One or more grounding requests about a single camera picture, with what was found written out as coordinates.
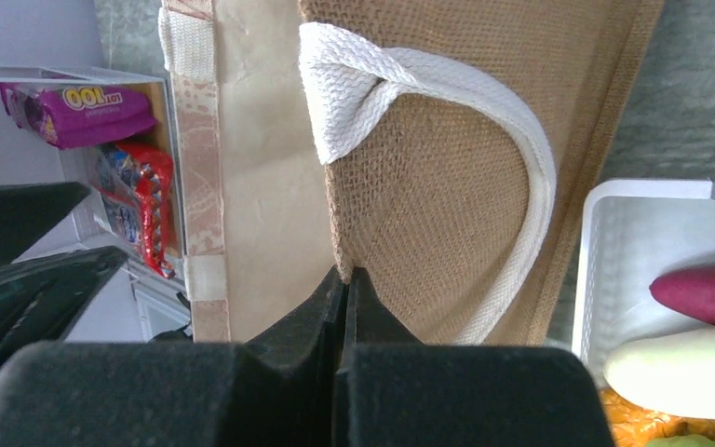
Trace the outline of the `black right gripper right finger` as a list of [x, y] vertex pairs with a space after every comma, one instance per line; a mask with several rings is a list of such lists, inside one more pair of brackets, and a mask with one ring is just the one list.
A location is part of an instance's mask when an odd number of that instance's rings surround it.
[[336, 446], [610, 446], [593, 380], [556, 347], [427, 345], [378, 299], [367, 270], [345, 296]]

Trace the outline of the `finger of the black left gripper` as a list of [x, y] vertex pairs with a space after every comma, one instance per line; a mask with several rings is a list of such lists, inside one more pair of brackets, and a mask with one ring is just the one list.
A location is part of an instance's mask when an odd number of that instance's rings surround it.
[[0, 265], [19, 258], [89, 194], [78, 182], [0, 185]]
[[107, 246], [0, 266], [0, 368], [27, 345], [64, 339], [127, 259]]

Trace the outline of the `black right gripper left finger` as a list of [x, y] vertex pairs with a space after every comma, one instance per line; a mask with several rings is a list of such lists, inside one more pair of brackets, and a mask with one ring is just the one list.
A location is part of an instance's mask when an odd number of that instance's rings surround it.
[[29, 345], [0, 372], [0, 446], [325, 446], [346, 287], [245, 344]]

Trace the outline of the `burlap grocery bag pink print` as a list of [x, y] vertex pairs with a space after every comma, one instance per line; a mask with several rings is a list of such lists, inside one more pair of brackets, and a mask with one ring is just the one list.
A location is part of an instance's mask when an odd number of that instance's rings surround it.
[[335, 268], [436, 344], [539, 345], [659, 1], [166, 1], [198, 342]]

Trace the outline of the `white perforated plastic basket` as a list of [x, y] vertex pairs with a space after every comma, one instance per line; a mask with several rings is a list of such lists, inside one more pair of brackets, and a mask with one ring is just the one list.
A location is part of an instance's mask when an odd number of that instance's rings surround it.
[[657, 303], [649, 286], [703, 264], [715, 264], [715, 180], [613, 179], [587, 195], [571, 350], [598, 387], [617, 346], [702, 327]]

